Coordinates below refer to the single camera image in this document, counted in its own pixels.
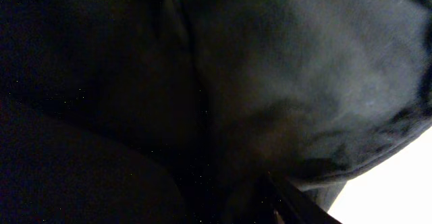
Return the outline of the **black t-shirt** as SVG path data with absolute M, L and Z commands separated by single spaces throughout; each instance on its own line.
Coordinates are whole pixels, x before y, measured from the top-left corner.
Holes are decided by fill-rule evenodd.
M 431 0 L 1 0 L 2 223 L 329 214 L 431 127 Z

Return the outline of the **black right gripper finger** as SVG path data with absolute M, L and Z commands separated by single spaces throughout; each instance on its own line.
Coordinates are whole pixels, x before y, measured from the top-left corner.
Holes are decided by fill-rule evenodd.
M 342 224 L 327 214 L 305 194 L 270 173 L 263 176 L 264 199 L 268 201 L 277 224 Z

